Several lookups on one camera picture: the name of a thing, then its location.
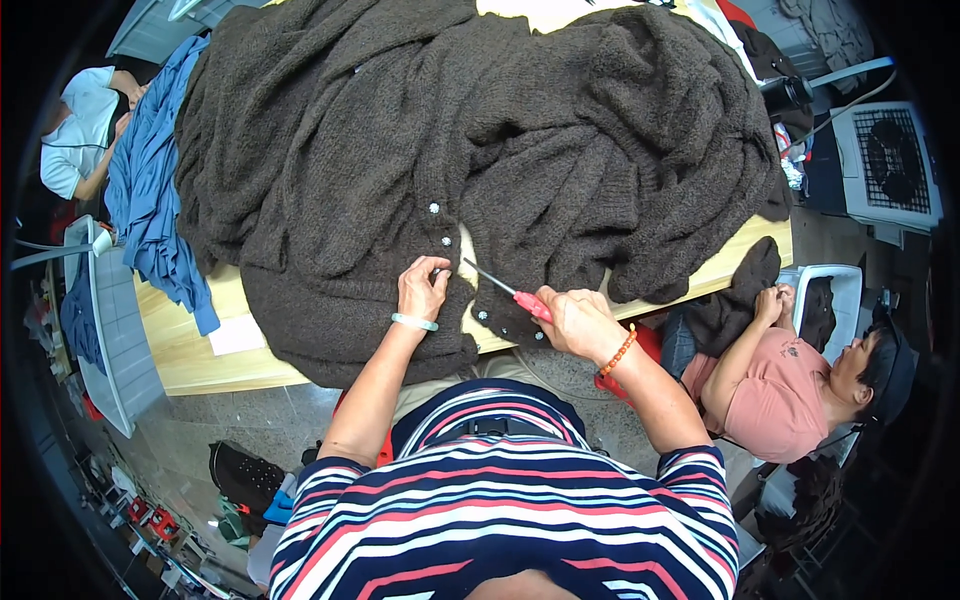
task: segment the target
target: black cap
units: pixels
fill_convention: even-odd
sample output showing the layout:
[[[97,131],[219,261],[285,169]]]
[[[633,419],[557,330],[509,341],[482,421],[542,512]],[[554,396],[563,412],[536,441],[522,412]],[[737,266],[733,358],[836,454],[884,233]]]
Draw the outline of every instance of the black cap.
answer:
[[[906,400],[910,397],[910,390],[913,387],[913,377],[917,372],[917,367],[913,362],[913,352],[903,337],[903,332],[894,324],[890,318],[890,312],[886,306],[879,301],[874,307],[874,325],[884,324],[893,330],[897,341],[897,354],[894,357],[893,366],[890,369],[890,375],[887,383],[883,386],[880,393],[874,397],[870,403],[870,416],[883,425],[889,425],[897,418]]]

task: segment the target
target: black fan grille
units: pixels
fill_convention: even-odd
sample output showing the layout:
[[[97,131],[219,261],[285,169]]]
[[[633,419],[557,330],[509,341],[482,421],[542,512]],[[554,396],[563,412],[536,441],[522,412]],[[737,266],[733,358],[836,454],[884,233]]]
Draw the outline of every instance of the black fan grille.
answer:
[[[867,204],[930,214],[926,170],[906,108],[864,110],[853,118],[866,172]]]

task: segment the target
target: hand tool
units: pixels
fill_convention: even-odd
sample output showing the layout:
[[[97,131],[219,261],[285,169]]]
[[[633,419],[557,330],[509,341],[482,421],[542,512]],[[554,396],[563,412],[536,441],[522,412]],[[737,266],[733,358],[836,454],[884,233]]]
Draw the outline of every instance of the hand tool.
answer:
[[[470,261],[468,258],[464,258],[464,262],[469,264],[469,266],[473,267],[473,270],[479,273],[480,275],[486,277],[493,283],[507,290],[507,292],[514,297],[514,302],[520,305],[520,308],[527,311],[534,317],[537,317],[538,319],[543,319],[544,321],[550,324],[553,324],[553,315],[550,314],[550,309],[547,308],[546,304],[541,302],[539,298],[537,298],[530,292],[518,292],[514,288],[504,283],[503,281],[497,279],[496,277],[492,276],[491,274],[487,273],[480,267],[473,264],[473,262]]]

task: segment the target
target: floor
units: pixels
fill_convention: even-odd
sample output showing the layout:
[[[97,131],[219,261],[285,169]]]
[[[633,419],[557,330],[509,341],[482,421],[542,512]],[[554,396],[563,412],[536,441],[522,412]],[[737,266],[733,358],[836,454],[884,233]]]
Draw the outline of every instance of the floor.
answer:
[[[796,264],[857,264],[886,252],[849,219],[825,217],[798,208],[793,221]],[[657,453],[636,414],[623,402],[602,399],[592,390],[592,366],[544,366],[549,357],[529,355],[536,369],[560,381],[579,399],[572,400],[592,444],[641,472],[654,474]],[[292,470],[300,454],[322,439],[330,424],[339,390],[312,384],[233,394],[177,396],[156,404],[136,423],[132,439],[107,428],[116,450],[144,491],[188,521],[216,553],[217,562],[234,574],[245,572],[246,553],[229,546],[207,522],[216,519],[216,487],[210,481],[209,444],[230,440],[250,453]],[[750,457],[727,444],[729,485],[748,476]]]

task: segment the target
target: bracelet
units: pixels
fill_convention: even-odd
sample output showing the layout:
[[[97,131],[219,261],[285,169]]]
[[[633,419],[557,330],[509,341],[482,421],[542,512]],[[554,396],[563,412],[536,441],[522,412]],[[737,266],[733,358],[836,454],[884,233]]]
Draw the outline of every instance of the bracelet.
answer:
[[[607,366],[600,370],[601,375],[606,375],[607,373],[613,371],[613,367],[616,367],[616,364],[620,362],[620,359],[623,358],[623,355],[627,353],[627,348],[630,347],[630,344],[636,339],[636,325],[630,324],[630,335],[627,336],[627,341],[623,343],[623,346],[620,347],[620,351],[610,359],[610,362],[607,363]]]
[[[417,317],[411,317],[409,315],[401,315],[400,313],[394,313],[390,316],[390,320],[394,323],[403,323],[405,325],[410,325],[411,327],[419,327],[420,329],[426,329],[427,331],[436,331],[440,328],[439,325],[432,321],[425,321],[423,319],[418,319]]]

